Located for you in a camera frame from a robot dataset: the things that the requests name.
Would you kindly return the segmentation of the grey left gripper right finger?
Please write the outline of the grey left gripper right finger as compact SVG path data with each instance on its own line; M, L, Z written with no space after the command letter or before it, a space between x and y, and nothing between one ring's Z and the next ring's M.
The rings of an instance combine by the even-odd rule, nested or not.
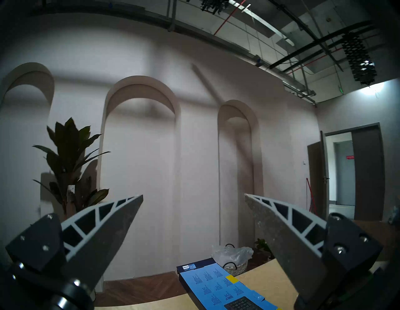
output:
M344 302L383 246L341 213L327 220L296 205L245 194L265 242L298 292L296 302Z

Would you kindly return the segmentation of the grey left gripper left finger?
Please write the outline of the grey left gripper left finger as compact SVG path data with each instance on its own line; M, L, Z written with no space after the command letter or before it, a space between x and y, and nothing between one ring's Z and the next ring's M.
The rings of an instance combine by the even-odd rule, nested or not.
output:
M46 214L6 245L13 262L49 278L78 279L93 290L121 247L143 195L95 204L60 222Z

